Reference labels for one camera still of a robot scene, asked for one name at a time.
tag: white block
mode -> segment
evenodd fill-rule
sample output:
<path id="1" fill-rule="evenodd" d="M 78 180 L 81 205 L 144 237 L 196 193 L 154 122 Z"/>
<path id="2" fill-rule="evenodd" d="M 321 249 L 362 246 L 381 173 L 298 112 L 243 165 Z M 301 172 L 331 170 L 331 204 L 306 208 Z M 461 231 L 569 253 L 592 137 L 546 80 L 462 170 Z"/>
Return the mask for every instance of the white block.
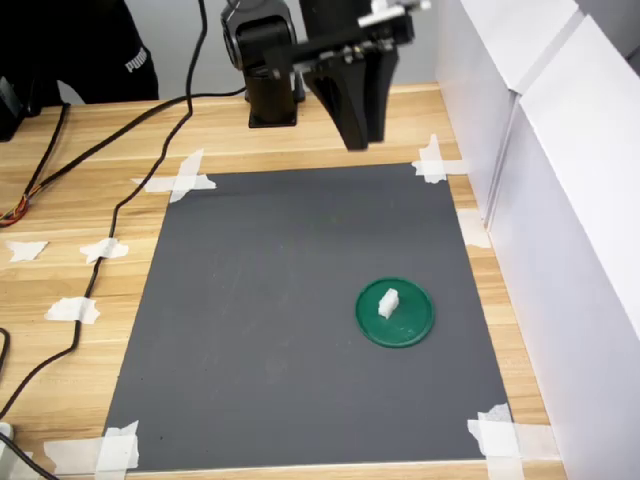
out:
<path id="1" fill-rule="evenodd" d="M 387 293 L 384 294 L 384 297 L 380 300 L 378 305 L 378 315 L 383 316 L 387 320 L 393 314 L 394 310 L 398 308 L 400 304 L 400 298 L 398 297 L 398 291 L 390 288 L 387 290 Z"/>

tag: puma logo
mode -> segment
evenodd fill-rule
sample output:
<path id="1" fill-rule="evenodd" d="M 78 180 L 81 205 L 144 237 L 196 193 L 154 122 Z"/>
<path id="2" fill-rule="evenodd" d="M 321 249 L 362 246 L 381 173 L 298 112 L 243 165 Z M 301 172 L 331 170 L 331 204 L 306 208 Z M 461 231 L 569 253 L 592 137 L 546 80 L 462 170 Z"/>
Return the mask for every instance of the puma logo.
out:
<path id="1" fill-rule="evenodd" d="M 137 70 L 142 65 L 144 65 L 144 62 L 147 61 L 148 57 L 149 55 L 147 54 L 147 51 L 144 49 L 144 47 L 141 47 L 140 51 L 138 52 L 138 55 L 136 55 L 130 61 L 125 63 L 124 66 L 127 68 L 129 73 L 132 73 L 134 70 Z"/>

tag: black cable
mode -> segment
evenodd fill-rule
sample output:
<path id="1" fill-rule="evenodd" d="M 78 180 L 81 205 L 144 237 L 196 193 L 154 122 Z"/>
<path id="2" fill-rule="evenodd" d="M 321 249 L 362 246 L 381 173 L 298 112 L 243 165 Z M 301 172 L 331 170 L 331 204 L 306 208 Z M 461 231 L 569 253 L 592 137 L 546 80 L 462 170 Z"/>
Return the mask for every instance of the black cable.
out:
<path id="1" fill-rule="evenodd" d="M 2 353 L 0 353 L 0 374 L 2 374 L 2 366 L 4 365 L 4 361 L 7 358 L 7 354 L 9 353 L 9 345 L 11 344 L 11 335 L 7 330 L 0 327 L 0 333 L 4 337 L 4 342 L 2 344 Z"/>
<path id="2" fill-rule="evenodd" d="M 171 144 L 171 141 L 177 135 L 177 133 L 180 131 L 180 129 L 184 126 L 184 124 L 187 123 L 187 121 L 189 121 L 189 119 L 193 116 L 193 95 L 192 95 L 192 91 L 191 91 L 192 83 L 193 83 L 193 74 L 195 72 L 195 68 L 196 68 L 196 65 L 197 65 L 197 62 L 198 62 L 198 58 L 200 56 L 200 51 L 202 49 L 202 45 L 203 45 L 204 40 L 205 40 L 205 38 L 207 36 L 207 33 L 208 33 L 207 12 L 206 12 L 206 8 L 205 8 L 205 5 L 204 5 L 204 0 L 198 0 L 198 5 L 200 7 L 200 16 L 201 16 L 201 20 L 202 20 L 202 30 L 200 32 L 200 36 L 198 37 L 198 41 L 196 43 L 196 47 L 195 47 L 195 50 L 193 52 L 193 56 L 191 58 L 191 63 L 189 65 L 189 71 L 187 73 L 185 98 L 187 100 L 188 111 L 184 115 L 184 117 L 182 117 L 180 119 L 180 121 L 173 127 L 173 129 L 171 130 L 171 132 L 167 136 L 167 138 L 164 141 L 164 144 L 162 146 L 162 152 L 160 154 L 160 157 L 154 163 L 153 167 L 151 168 L 149 173 L 146 175 L 144 180 L 140 183 L 140 185 L 138 185 L 133 190 L 133 192 L 131 192 L 131 194 L 129 196 L 127 196 L 124 200 L 122 200 L 120 203 L 118 203 L 116 205 L 116 207 L 114 208 L 113 217 L 112 217 L 112 221 L 111 221 L 111 228 L 109 230 L 109 237 L 110 238 L 113 238 L 113 235 L 115 233 L 116 224 L 117 224 L 117 220 L 118 220 L 118 212 L 120 211 L 120 209 L 124 205 L 129 203 L 133 198 L 135 198 L 135 196 L 138 193 L 140 193 L 140 191 L 144 188 L 144 186 L 149 182 L 149 180 L 151 179 L 153 174 L 157 171 L 157 169 L 160 167 L 162 162 L 165 160 L 165 158 L 167 156 L 167 151 L 169 149 L 169 145 Z M 244 89 L 239 90 L 237 92 L 231 92 L 229 94 L 213 94 L 213 96 L 231 96 L 231 95 L 236 95 L 237 93 L 240 93 L 243 90 Z M 88 158 L 90 155 L 92 155 L 93 153 L 97 152 L 101 148 L 104 148 L 106 145 L 108 145 L 109 143 L 114 141 L 116 138 L 119 138 L 119 136 L 124 135 L 124 133 L 126 133 L 129 130 L 131 130 L 132 128 L 134 128 L 139 123 L 142 123 L 144 120 L 146 120 L 150 116 L 154 115 L 155 113 L 158 113 L 159 111 L 162 111 L 162 110 L 170 107 L 171 105 L 174 105 L 175 103 L 178 103 L 177 100 L 178 99 L 174 99 L 174 100 L 171 100 L 169 102 L 165 102 L 165 104 L 158 105 L 157 107 L 154 107 L 153 109 L 151 109 L 151 110 L 145 112 L 144 114 L 140 115 L 138 118 L 136 118 L 135 120 L 133 120 L 132 122 L 127 124 L 125 127 L 120 129 L 118 132 L 116 132 L 114 135 L 109 137 L 107 140 L 101 142 L 96 147 L 93 147 L 92 149 L 89 149 L 83 155 L 81 155 L 80 157 L 78 157 L 74 161 L 70 162 L 68 165 L 63 167 L 58 172 L 56 172 L 53 175 L 51 175 L 50 177 L 48 177 L 44 182 L 42 182 L 42 187 L 44 187 L 47 184 L 53 182 L 56 178 L 59 178 L 62 175 L 65 175 L 66 173 L 71 171 L 73 168 L 75 168 L 77 165 L 79 165 L 82 161 L 84 161 L 86 158 Z M 93 292 L 93 288 L 94 288 L 94 285 L 95 285 L 95 282 L 96 282 L 96 279 L 97 279 L 97 276 L 98 276 L 98 272 L 100 270 L 100 266 L 102 265 L 103 258 L 104 257 L 98 258 L 98 260 L 96 261 L 96 263 L 94 265 L 93 273 L 91 275 L 91 279 L 89 280 L 89 285 L 87 286 L 87 290 L 85 292 L 85 298 L 90 298 L 90 296 L 91 296 L 91 294 Z M 14 394 L 10 397 L 10 399 L 7 402 L 7 404 L 5 405 L 5 407 L 2 409 L 2 412 L 0 412 L 0 419 L 2 419 L 7 414 L 7 412 L 9 411 L 9 409 L 11 408 L 13 403 L 16 401 L 16 399 L 18 398 L 20 393 L 24 390 L 26 385 L 29 383 L 29 381 L 31 381 L 31 379 L 40 370 L 42 370 L 44 367 L 46 367 L 50 363 L 56 361 L 57 359 L 59 359 L 61 357 L 64 357 L 68 353 L 73 352 L 77 348 L 79 340 L 80 340 L 81 327 L 82 327 L 82 322 L 80 320 L 76 320 L 75 321 L 74 334 L 73 334 L 73 341 L 71 343 L 71 346 L 69 348 L 67 348 L 66 350 L 63 350 L 62 352 L 60 352 L 60 353 L 48 358 L 44 362 L 42 362 L 40 365 L 38 365 L 36 368 L 34 368 L 29 373 L 29 375 L 27 375 L 25 377 L 25 379 L 20 383 L 20 385 L 18 386 L 18 388 L 16 389 Z M 0 356 L 2 357 L 3 360 L 4 360 L 4 356 L 6 355 L 5 348 L 8 347 L 8 341 L 9 341 L 9 338 L 10 338 L 8 336 L 8 332 L 7 332 L 7 335 L 5 336 L 5 338 L 6 338 L 6 340 L 5 340 L 5 346 L 3 347 L 3 353 L 0 354 Z M 20 450 L 19 447 L 17 447 L 8 437 L 6 437 L 5 435 L 3 435 L 1 433 L 0 433 L 0 440 L 2 442 L 4 442 L 14 453 L 16 453 L 16 455 L 18 455 L 31 469 L 33 469 L 39 475 L 45 477 L 47 480 L 58 480 L 55 476 L 53 476 L 50 473 L 46 472 L 44 469 L 42 469 L 42 467 L 37 465 L 31 459 L 29 459 L 29 457 L 27 457 L 24 454 L 24 452 L 22 452 L 22 450 Z"/>
<path id="3" fill-rule="evenodd" d="M 244 92 L 245 90 L 246 90 L 246 87 L 240 88 L 240 89 L 238 89 L 238 90 L 236 90 L 234 92 L 227 92 L 227 93 L 197 93 L 195 95 L 192 95 L 192 98 L 232 97 L 234 95 L 238 95 L 238 94 Z M 107 145 L 110 145 L 115 140 L 119 139 L 124 134 L 130 132 L 135 127 L 137 127 L 141 123 L 145 122 L 149 118 L 153 117 L 154 115 L 157 115 L 160 112 L 163 112 L 163 111 L 167 110 L 170 107 L 173 107 L 174 105 L 177 105 L 179 103 L 184 102 L 186 99 L 187 99 L 187 96 L 183 95 L 181 97 L 177 97 L 177 98 L 174 98 L 172 100 L 167 100 L 166 102 L 161 103 L 160 105 L 156 105 L 155 107 L 153 107 L 153 108 L 147 110 L 146 112 L 140 114 L 138 117 L 134 118 L 129 123 L 127 123 L 124 127 L 120 128 L 118 131 L 116 131 L 115 133 L 113 133 L 112 135 L 110 135 L 109 137 L 107 137 L 106 139 L 104 139 L 103 141 L 98 143 L 97 145 L 94 145 L 89 150 L 87 150 L 86 152 L 82 153 L 80 156 L 78 156 L 77 158 L 75 158 L 74 160 L 69 162 L 67 165 L 62 167 L 60 170 L 58 170 L 54 174 L 52 174 L 49 177 L 47 177 L 42 182 L 42 184 L 41 184 L 42 187 L 43 188 L 46 187 L 47 185 L 49 185 L 50 183 L 54 182 L 58 178 L 62 177 L 63 175 L 65 175 L 67 173 L 69 173 L 75 167 L 77 167 L 82 162 L 84 162 L 87 158 L 89 158 L 92 155 L 96 154 L 97 152 L 102 150 Z"/>
<path id="4" fill-rule="evenodd" d="M 33 172 L 33 176 L 31 177 L 31 180 L 29 180 L 29 183 L 27 184 L 27 188 L 24 189 L 24 194 L 27 196 L 29 195 L 29 192 L 31 192 L 31 189 L 33 188 L 33 186 L 36 184 L 36 181 L 38 180 L 40 173 L 42 173 L 42 169 L 47 163 L 47 160 L 49 160 L 49 157 L 51 156 L 51 152 L 53 152 L 53 149 L 56 146 L 56 143 L 58 143 L 58 137 L 60 136 L 60 131 L 62 130 L 62 125 L 64 124 L 68 111 L 69 111 L 69 104 L 64 103 L 62 105 L 62 110 L 60 110 L 60 117 L 58 118 L 58 124 L 56 125 L 56 129 L 53 132 L 51 141 L 49 142 L 49 146 L 47 147 L 47 151 L 44 152 L 44 155 L 42 156 L 42 159 L 40 160 L 40 163 L 38 164 L 36 171 Z"/>

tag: power cord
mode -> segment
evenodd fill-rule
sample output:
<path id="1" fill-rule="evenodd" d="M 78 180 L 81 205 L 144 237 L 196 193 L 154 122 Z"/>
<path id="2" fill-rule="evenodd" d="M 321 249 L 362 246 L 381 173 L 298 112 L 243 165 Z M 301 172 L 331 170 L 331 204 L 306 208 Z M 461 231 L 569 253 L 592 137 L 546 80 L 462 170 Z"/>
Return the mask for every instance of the power cord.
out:
<path id="1" fill-rule="evenodd" d="M 180 131 L 180 129 L 184 126 L 184 124 L 187 123 L 189 121 L 189 119 L 193 116 L 193 98 L 194 97 L 198 97 L 198 96 L 215 96 L 215 97 L 233 96 L 233 95 L 237 95 L 238 93 L 241 93 L 242 91 L 244 91 L 244 89 L 241 89 L 241 90 L 238 90 L 238 91 L 235 91 L 235 92 L 222 93 L 222 94 L 201 94 L 201 95 L 193 95 L 192 94 L 191 88 L 192 88 L 192 83 L 193 83 L 193 74 L 194 74 L 194 71 L 195 71 L 195 68 L 196 68 L 196 65 L 197 65 L 197 62 L 198 62 L 198 58 L 200 56 L 200 51 L 202 50 L 202 45 L 204 43 L 204 40 L 205 40 L 205 38 L 207 36 L 208 29 L 209 29 L 208 20 L 207 20 L 207 12 L 206 12 L 206 8 L 205 8 L 205 5 L 204 5 L 204 0 L 198 0 L 198 6 L 200 8 L 200 17 L 201 17 L 201 20 L 202 20 L 202 30 L 201 30 L 200 35 L 198 37 L 198 41 L 196 42 L 196 47 L 195 47 L 195 50 L 193 52 L 193 56 L 191 58 L 191 63 L 189 65 L 189 71 L 188 71 L 188 74 L 187 74 L 187 81 L 186 81 L 186 95 L 184 97 L 179 97 L 177 99 L 173 99 L 173 100 L 170 100 L 170 101 L 165 102 L 163 104 L 160 104 L 157 107 L 154 107 L 151 110 L 143 113 L 138 118 L 134 119 L 129 124 L 127 124 L 125 127 L 123 127 L 122 129 L 118 130 L 118 132 L 113 134 L 111 137 L 109 137 L 106 140 L 102 141 L 101 143 L 99 143 L 95 147 L 92 147 L 91 149 L 87 150 L 87 152 L 85 152 L 84 154 L 80 155 L 78 158 L 76 158 L 75 160 L 73 160 L 72 162 L 67 164 L 65 167 L 60 169 L 58 172 L 56 172 L 53 175 L 51 175 L 50 177 L 48 177 L 41 184 L 37 185 L 36 187 L 33 187 L 33 185 L 37 181 L 37 177 L 39 176 L 44 164 L 47 161 L 47 158 L 51 154 L 51 150 L 53 150 L 53 146 L 55 145 L 55 143 L 57 141 L 57 137 L 58 137 L 58 135 L 60 133 L 60 129 L 62 128 L 62 124 L 64 123 L 64 118 L 66 116 L 66 111 L 68 110 L 68 106 L 66 106 L 66 107 L 63 106 L 63 111 L 61 112 L 60 120 L 58 121 L 58 126 L 56 127 L 56 132 L 54 133 L 54 138 L 52 138 L 52 142 L 51 142 L 51 144 L 49 146 L 50 148 L 47 149 L 47 153 L 45 153 L 45 156 L 43 157 L 43 159 L 41 160 L 40 164 L 38 165 L 38 168 L 36 169 L 36 172 L 34 173 L 34 176 L 32 177 L 31 181 L 29 182 L 29 187 L 31 187 L 31 188 L 28 187 L 27 190 L 26 190 L 26 192 L 27 192 L 26 195 L 25 195 L 27 197 L 26 198 L 26 205 L 29 204 L 30 198 L 33 195 L 35 195 L 35 193 L 37 193 L 38 191 L 42 190 L 44 187 L 46 187 L 47 185 L 51 184 L 56 179 L 62 177 L 63 175 L 65 175 L 66 173 L 71 171 L 73 168 L 78 166 L 80 163 L 82 163 L 84 160 L 89 158 L 91 155 L 93 155 L 94 153 L 96 153 L 100 149 L 104 148 L 109 143 L 111 143 L 114 140 L 116 140 L 117 138 L 121 137 L 122 135 L 127 133 L 129 130 L 131 130 L 135 126 L 139 125 L 140 123 L 144 122 L 146 119 L 150 118 L 151 116 L 155 115 L 156 113 L 159 113 L 159 112 L 169 108 L 170 106 L 175 105 L 177 103 L 180 103 L 180 102 L 182 102 L 183 100 L 186 99 L 187 106 L 188 106 L 188 111 L 180 119 L 180 121 L 173 127 L 173 129 L 171 130 L 171 132 L 169 133 L 169 135 L 165 139 L 164 144 L 162 145 L 162 152 L 160 154 L 160 157 L 158 158 L 158 160 L 156 160 L 156 162 L 151 167 L 151 170 L 149 171 L 149 173 L 147 173 L 147 175 L 142 180 L 142 182 L 131 192 L 131 194 L 129 194 L 124 200 L 122 200 L 121 202 L 119 202 L 115 206 L 115 208 L 113 210 L 113 217 L 112 217 L 112 220 L 111 220 L 111 227 L 109 229 L 109 238 L 113 238 L 113 236 L 115 234 L 115 230 L 116 230 L 116 224 L 117 224 L 117 221 L 118 221 L 118 213 L 119 213 L 120 209 L 123 206 L 125 206 L 127 203 L 129 203 L 131 200 L 133 200 L 136 197 L 136 195 L 138 195 L 138 193 L 140 193 L 140 191 L 149 182 L 151 177 L 154 175 L 154 173 L 158 170 L 158 168 L 160 167 L 162 162 L 165 160 L 165 158 L 167 156 L 167 151 L 169 149 L 169 145 L 171 144 L 171 141 L 176 136 L 176 134 Z M 84 295 L 86 298 L 90 298 L 91 294 L 93 293 L 95 282 L 96 282 L 96 279 L 98 277 L 98 272 L 100 271 L 100 266 L 102 265 L 103 260 L 104 260 L 104 257 L 98 258 L 98 260 L 96 261 L 96 263 L 95 263 L 95 265 L 93 267 L 93 272 L 91 274 L 91 279 L 89 280 L 89 285 L 87 286 L 87 289 L 86 289 L 85 295 Z M 4 418 L 4 416 L 8 413 L 8 411 L 13 406 L 14 402 L 16 401 L 16 399 L 18 398 L 20 393 L 22 393 L 22 391 L 27 386 L 27 384 L 31 381 L 31 379 L 33 379 L 33 377 L 35 377 L 35 375 L 38 374 L 38 372 L 40 372 L 40 370 L 42 370 L 43 368 L 45 368 L 47 365 L 51 364 L 52 362 L 55 362 L 56 360 L 58 360 L 58 359 L 64 357 L 65 355 L 73 352 L 78 347 L 78 343 L 80 341 L 81 327 L 82 327 L 82 322 L 80 320 L 76 320 L 75 321 L 75 325 L 74 325 L 74 333 L 73 333 L 73 340 L 71 342 L 71 346 L 69 348 L 63 350 L 62 352 L 60 352 L 60 353 L 48 358 L 44 362 L 42 362 L 40 365 L 35 367 L 24 378 L 24 380 L 20 383 L 20 385 L 18 386 L 16 391 L 13 393 L 13 395 L 9 398 L 9 401 L 7 402 L 5 407 L 0 412 L 0 420 L 2 420 L 2 418 Z M 4 337 L 5 337 L 3 348 L 2 348 L 2 352 L 0 353 L 0 372 L 1 372 L 2 365 L 4 363 L 4 360 L 6 358 L 7 352 L 9 350 L 10 335 L 9 335 L 9 332 L 7 332 L 5 329 L 0 329 L 0 333 L 2 333 L 4 335 Z M 7 445 L 7 447 L 9 449 L 11 449 L 33 471 L 35 471 L 36 473 L 38 473 L 39 475 L 44 477 L 46 480 L 59 480 L 56 476 L 48 473 L 41 466 L 39 466 L 37 463 L 35 463 L 33 460 L 31 460 L 6 435 L 0 433 L 0 441 L 2 441 L 5 445 Z"/>
<path id="2" fill-rule="evenodd" d="M 236 90 L 234 92 L 228 92 L 228 93 L 197 93 L 197 94 L 192 95 L 192 98 L 230 97 L 230 96 L 238 95 L 238 94 L 244 92 L 245 90 L 246 90 L 246 87 L 243 87 L 243 88 L 241 88 L 239 90 Z M 107 145 L 110 145 L 111 143 L 113 143 L 114 141 L 116 141 L 117 139 L 119 139 L 120 137 L 125 135 L 126 133 L 130 132 L 135 127 L 137 127 L 141 123 L 145 122 L 149 118 L 153 117 L 154 115 L 157 115 L 160 112 L 163 112 L 163 111 L 167 110 L 170 107 L 173 107 L 174 105 L 178 105 L 179 103 L 184 102 L 186 99 L 187 99 L 186 95 L 181 96 L 181 97 L 177 97 L 177 98 L 168 100 L 168 101 L 166 101 L 164 103 L 161 103 L 159 105 L 156 105 L 155 107 L 153 107 L 153 108 L 147 110 L 146 112 L 140 114 L 138 117 L 134 118 L 132 121 L 127 123 L 124 127 L 120 128 L 118 131 L 116 131 L 115 133 L 113 133 L 112 135 L 110 135 L 109 137 L 104 139 L 102 142 L 100 142 L 97 145 L 91 147 L 89 150 L 87 150 L 86 152 L 82 153 L 80 156 L 78 156 L 77 158 L 75 158 L 74 160 L 69 162 L 67 165 L 62 167 L 60 170 L 58 170 L 57 172 L 53 173 L 52 175 L 47 177 L 45 180 L 43 180 L 41 183 L 36 185 L 36 181 L 37 181 L 38 177 L 40 176 L 40 173 L 42 171 L 42 168 L 44 167 L 44 164 L 49 159 L 49 156 L 51 155 L 51 151 L 53 150 L 55 144 L 58 141 L 58 136 L 59 136 L 60 131 L 62 129 L 62 126 L 63 126 L 63 124 L 64 124 L 64 122 L 66 120 L 68 109 L 69 109 L 69 105 L 68 104 L 63 105 L 62 110 L 60 111 L 60 118 L 58 120 L 58 125 L 56 126 L 56 130 L 55 130 L 53 136 L 51 137 L 51 142 L 49 143 L 49 147 L 47 148 L 47 152 L 45 152 L 45 155 L 42 157 L 42 160 L 40 160 L 40 163 L 38 164 L 38 168 L 36 169 L 36 171 L 34 172 L 33 176 L 31 177 L 31 180 L 29 181 L 29 185 L 28 185 L 27 189 L 25 189 L 25 192 L 24 192 L 22 198 L 20 199 L 20 202 L 15 207 L 13 207 L 11 210 L 9 210 L 7 213 L 0 214 L 0 228 L 9 227 L 9 226 L 17 223 L 18 221 L 20 221 L 27 214 L 27 211 L 29 210 L 29 207 L 31 206 L 31 201 L 33 200 L 33 198 L 37 194 L 39 194 L 45 187 L 49 186 L 51 183 L 55 182 L 56 180 L 58 180 L 62 176 L 66 175 L 71 170 L 73 170 L 78 165 L 80 165 L 82 162 L 84 162 L 86 159 L 88 159 L 89 157 L 91 157 L 95 153 L 99 152 L 100 150 L 102 150 Z"/>

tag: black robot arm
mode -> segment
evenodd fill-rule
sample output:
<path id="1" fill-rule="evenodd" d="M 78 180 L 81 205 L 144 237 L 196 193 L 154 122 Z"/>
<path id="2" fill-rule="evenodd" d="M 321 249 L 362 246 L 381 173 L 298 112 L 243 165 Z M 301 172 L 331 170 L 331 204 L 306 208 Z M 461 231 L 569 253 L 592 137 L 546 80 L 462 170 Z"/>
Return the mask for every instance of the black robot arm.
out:
<path id="1" fill-rule="evenodd" d="M 349 150 L 383 141 L 398 47 L 414 39 L 411 12 L 429 2 L 373 3 L 300 0 L 308 41 L 298 43 L 283 0 L 232 2 L 222 23 L 231 61 L 247 81 L 250 125 L 295 125 L 302 76 Z"/>

